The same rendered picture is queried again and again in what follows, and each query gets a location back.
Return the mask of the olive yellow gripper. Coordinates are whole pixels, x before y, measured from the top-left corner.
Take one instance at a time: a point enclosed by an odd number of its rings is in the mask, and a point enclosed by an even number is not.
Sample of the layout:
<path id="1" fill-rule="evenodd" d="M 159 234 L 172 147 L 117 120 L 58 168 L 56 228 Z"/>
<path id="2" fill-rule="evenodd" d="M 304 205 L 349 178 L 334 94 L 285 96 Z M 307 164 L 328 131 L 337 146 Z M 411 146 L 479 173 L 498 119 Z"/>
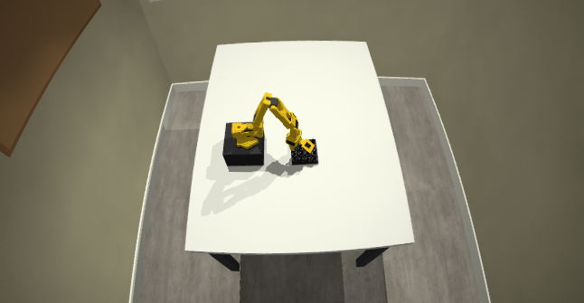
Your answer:
<path id="1" fill-rule="evenodd" d="M 299 135 L 297 137 L 291 137 L 290 131 L 289 131 L 287 133 L 287 137 L 286 137 L 285 142 L 286 142 L 286 144 L 289 145 L 289 148 L 292 151 L 295 150 L 295 147 L 297 147 L 297 144 L 300 144 L 300 145 L 302 145 L 302 148 L 304 148 L 304 150 L 310 154 L 315 145 L 313 143 L 311 143 L 308 139 L 306 139 L 306 140 L 302 139 L 301 136 L 302 136 L 301 129 L 299 129 Z"/>

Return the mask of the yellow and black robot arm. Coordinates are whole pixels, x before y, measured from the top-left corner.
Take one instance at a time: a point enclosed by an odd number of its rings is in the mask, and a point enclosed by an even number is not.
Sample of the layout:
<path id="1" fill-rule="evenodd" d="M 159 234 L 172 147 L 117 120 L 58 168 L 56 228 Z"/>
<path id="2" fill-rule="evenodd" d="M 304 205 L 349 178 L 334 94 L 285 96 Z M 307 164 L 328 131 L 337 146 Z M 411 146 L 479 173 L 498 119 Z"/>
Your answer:
<path id="1" fill-rule="evenodd" d="M 259 105 L 259 113 L 257 113 L 257 109 L 255 111 L 253 124 L 246 124 L 246 126 L 241 123 L 233 123 L 233 135 L 237 139 L 237 147 L 249 149 L 259 143 L 259 140 L 255 137 L 263 137 L 263 118 L 268 109 L 283 123 L 286 129 L 290 129 L 291 137 L 299 135 L 296 115 L 293 112 L 289 112 L 279 98 L 272 97 L 272 94 L 266 92 L 261 101 L 263 100 L 262 106 Z"/>

